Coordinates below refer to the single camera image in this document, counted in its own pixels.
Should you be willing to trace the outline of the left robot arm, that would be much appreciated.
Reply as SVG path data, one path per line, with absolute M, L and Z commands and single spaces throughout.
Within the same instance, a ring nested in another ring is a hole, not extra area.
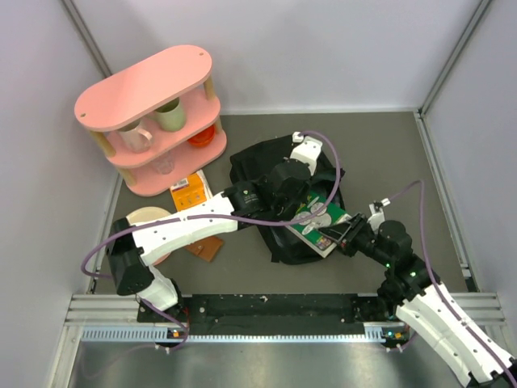
M 242 180 L 205 202 L 149 223 L 116 221 L 106 254 L 119 296 L 136 295 L 165 320 L 183 311 L 179 287 L 155 267 L 165 255 L 251 223 L 290 221 L 306 198 L 314 169 L 289 158 L 257 179 Z

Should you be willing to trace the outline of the brown leather wallet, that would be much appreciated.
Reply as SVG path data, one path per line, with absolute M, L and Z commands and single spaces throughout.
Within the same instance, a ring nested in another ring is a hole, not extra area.
M 224 241 L 222 239 L 211 236 L 187 245 L 185 249 L 194 256 L 210 263 L 214 260 L 223 245 Z

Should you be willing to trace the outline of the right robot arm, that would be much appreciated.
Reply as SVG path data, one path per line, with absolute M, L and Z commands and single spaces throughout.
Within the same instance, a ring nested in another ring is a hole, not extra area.
M 516 358 L 491 339 L 449 293 L 430 264 L 418 257 L 399 221 L 373 227 L 358 213 L 320 233 L 346 256 L 360 252 L 385 267 L 377 310 L 407 324 L 448 365 L 464 387 L 516 385 Z

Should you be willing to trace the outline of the black student backpack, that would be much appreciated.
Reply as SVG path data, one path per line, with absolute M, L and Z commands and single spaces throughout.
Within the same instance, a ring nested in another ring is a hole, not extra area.
M 323 151 L 316 158 L 314 175 L 308 167 L 290 156 L 301 143 L 292 136 L 279 137 L 252 145 L 229 157 L 232 183 L 224 190 L 233 205 L 232 215 L 263 221 L 291 221 L 309 189 L 328 199 L 335 182 L 335 167 Z M 323 257 L 296 237 L 287 226 L 258 225 L 271 261 L 287 265 L 317 262 Z

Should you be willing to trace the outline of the green puzzle book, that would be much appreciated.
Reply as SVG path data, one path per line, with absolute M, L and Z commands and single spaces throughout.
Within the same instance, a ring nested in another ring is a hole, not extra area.
M 298 208 L 293 220 L 305 219 L 314 213 L 316 213 L 316 217 L 287 227 L 322 258 L 326 258 L 336 248 L 336 244 L 324 237 L 319 229 L 342 223 L 351 218 L 351 215 L 339 205 L 329 203 L 324 206 L 325 202 L 326 198 L 322 194 L 310 192 L 307 199 Z

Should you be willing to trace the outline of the pink mug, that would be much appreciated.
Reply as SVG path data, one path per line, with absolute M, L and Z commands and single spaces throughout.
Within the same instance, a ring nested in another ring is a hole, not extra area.
M 146 128 L 143 120 L 133 121 L 118 129 L 117 133 L 124 145 L 135 154 L 141 154 L 150 150 L 153 144 L 153 135 Z

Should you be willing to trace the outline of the orange paperback book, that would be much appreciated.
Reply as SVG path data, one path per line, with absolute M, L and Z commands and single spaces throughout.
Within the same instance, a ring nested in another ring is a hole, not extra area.
M 170 194 L 178 212 L 200 205 L 213 197 L 202 170 L 198 170 L 172 185 Z

